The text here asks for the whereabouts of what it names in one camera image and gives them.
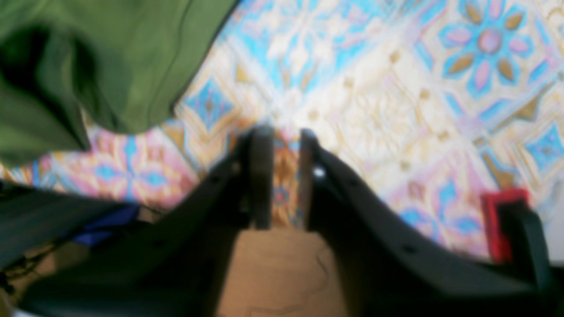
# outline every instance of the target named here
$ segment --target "green cloth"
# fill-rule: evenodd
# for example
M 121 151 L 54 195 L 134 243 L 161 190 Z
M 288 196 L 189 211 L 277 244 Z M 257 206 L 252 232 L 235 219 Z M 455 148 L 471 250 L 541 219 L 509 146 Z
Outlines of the green cloth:
M 0 0 L 0 162 L 90 148 L 80 107 L 136 134 L 173 115 L 237 0 Z

